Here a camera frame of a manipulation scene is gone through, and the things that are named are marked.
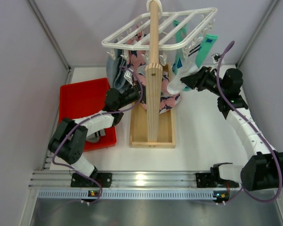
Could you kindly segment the grey sock black stripes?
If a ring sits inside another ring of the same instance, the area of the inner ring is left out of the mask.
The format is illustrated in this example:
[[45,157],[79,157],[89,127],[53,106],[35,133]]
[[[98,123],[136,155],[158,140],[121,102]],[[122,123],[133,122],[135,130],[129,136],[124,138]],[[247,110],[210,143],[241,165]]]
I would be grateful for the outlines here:
[[89,142],[89,143],[95,144],[95,143],[99,142],[100,138],[104,137],[105,135],[106,135],[106,132],[105,132],[104,129],[102,129],[102,130],[99,130],[95,133],[88,135],[86,137],[86,141]]

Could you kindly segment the teal patterned sock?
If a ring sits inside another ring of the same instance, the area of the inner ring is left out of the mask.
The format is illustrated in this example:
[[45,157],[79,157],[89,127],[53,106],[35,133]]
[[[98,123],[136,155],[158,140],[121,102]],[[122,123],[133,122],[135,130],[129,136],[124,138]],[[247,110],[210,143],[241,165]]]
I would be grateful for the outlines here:
[[[179,43],[181,41],[184,40],[184,38],[186,37],[186,32],[187,32],[187,25],[184,25],[182,28],[180,28],[176,34],[175,34],[175,41],[176,43]],[[183,66],[183,50],[182,49],[178,49],[176,51],[176,55],[175,55],[175,61],[172,65],[172,71],[174,73],[174,75],[177,75],[178,69],[181,68]]]

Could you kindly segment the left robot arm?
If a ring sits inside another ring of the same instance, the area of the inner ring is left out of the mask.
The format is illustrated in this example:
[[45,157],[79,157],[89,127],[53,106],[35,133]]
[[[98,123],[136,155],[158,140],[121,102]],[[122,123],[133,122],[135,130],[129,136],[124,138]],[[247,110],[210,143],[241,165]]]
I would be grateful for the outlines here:
[[78,175],[96,183],[97,168],[83,156],[86,139],[103,129],[116,126],[124,112],[132,110],[144,99],[145,90],[140,81],[120,93],[110,88],[105,94],[104,107],[99,112],[78,119],[64,118],[57,126],[48,143],[48,150],[55,157],[61,158],[64,166],[74,170]]

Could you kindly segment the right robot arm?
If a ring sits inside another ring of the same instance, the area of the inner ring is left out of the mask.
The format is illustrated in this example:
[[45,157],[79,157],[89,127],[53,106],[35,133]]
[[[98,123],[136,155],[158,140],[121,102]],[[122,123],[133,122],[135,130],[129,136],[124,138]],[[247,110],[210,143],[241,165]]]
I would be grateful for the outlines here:
[[242,184],[247,191],[279,188],[283,185],[283,152],[276,151],[264,138],[249,107],[241,96],[242,72],[228,69],[223,78],[217,70],[202,67],[180,81],[197,91],[208,90],[218,96],[217,107],[231,125],[247,154],[245,165],[218,163],[211,169],[218,180]]

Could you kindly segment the white clip sock hanger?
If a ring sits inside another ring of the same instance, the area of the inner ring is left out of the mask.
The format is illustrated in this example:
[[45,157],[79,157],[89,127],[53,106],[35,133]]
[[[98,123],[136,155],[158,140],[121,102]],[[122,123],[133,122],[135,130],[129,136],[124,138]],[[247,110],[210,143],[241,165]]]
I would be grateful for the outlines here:
[[[147,12],[138,15],[136,18],[113,32],[101,42],[102,46],[108,49],[108,54],[115,59],[114,49],[123,51],[121,57],[129,59],[129,50],[145,50],[145,60],[149,62],[150,49],[150,12],[146,3]],[[158,27],[158,50],[159,62],[161,65],[167,63],[167,56],[170,51],[183,50],[183,57],[205,38],[212,30],[217,8],[200,8],[178,12],[164,12],[159,18]],[[183,41],[176,43],[175,34],[187,25],[186,37]]]

